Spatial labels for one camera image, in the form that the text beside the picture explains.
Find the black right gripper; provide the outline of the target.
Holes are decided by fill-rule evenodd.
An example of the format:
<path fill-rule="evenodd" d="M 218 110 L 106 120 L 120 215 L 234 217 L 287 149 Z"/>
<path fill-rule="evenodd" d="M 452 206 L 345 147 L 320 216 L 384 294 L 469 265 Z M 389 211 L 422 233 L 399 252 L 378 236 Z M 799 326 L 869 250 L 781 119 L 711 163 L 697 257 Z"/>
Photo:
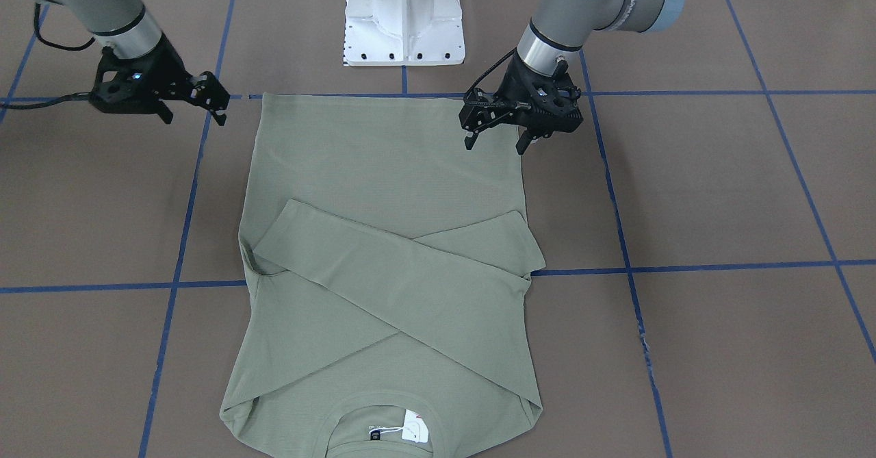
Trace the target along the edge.
<path fill-rule="evenodd" d="M 231 94 L 212 72 L 187 72 L 166 34 L 140 58 L 118 58 L 103 47 L 88 96 L 91 106 L 104 114 L 155 114 L 166 125 L 172 124 L 173 113 L 165 102 L 185 101 L 208 111 L 220 127 L 227 121 L 229 99 Z"/>

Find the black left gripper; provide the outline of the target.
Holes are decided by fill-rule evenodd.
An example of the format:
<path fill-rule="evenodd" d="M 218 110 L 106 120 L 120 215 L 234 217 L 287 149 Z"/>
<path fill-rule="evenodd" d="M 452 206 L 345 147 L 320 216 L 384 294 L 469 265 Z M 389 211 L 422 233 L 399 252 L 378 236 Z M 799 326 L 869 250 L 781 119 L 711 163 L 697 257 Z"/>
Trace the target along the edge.
<path fill-rule="evenodd" d="M 507 60 L 510 64 L 500 87 L 492 94 L 481 89 L 480 81 Z M 466 150 L 472 151 L 482 131 L 499 124 L 524 128 L 515 145 L 517 155 L 525 155 L 536 138 L 577 130 L 583 121 L 578 107 L 582 91 L 567 74 L 568 68 L 565 56 L 560 55 L 553 73 L 542 75 L 529 68 L 517 53 L 507 53 L 486 69 L 463 95 L 460 126 L 465 131 Z"/>

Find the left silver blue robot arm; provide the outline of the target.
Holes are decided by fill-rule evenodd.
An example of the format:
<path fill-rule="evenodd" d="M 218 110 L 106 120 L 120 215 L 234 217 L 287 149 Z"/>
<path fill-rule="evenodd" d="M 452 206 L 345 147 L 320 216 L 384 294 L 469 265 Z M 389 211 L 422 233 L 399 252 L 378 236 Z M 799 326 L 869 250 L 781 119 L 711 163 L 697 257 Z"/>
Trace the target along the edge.
<path fill-rule="evenodd" d="M 489 94 L 477 81 L 463 96 L 459 121 L 464 146 L 497 125 L 520 129 L 519 155 L 532 142 L 573 133 L 582 124 L 582 91 L 571 80 L 569 60 L 595 31 L 663 31 L 680 17 L 686 0 L 539 0 L 514 49 L 503 56 L 506 73 Z"/>

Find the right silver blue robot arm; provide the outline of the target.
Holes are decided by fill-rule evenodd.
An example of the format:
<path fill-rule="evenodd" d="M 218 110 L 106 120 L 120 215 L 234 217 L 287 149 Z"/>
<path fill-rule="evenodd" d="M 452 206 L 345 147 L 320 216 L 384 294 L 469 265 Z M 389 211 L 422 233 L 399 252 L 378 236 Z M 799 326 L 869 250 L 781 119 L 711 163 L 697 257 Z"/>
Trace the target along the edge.
<path fill-rule="evenodd" d="M 104 114 L 154 114 L 171 123 L 169 101 L 203 108 L 216 121 L 226 122 L 228 91 L 216 75 L 187 71 L 171 40 L 143 0 L 34 0 L 34 35 L 40 33 L 41 8 L 63 5 L 101 47 L 101 59 L 89 91 L 56 97 L 43 103 L 3 103 L 7 110 L 49 107 L 68 101 L 87 101 Z"/>

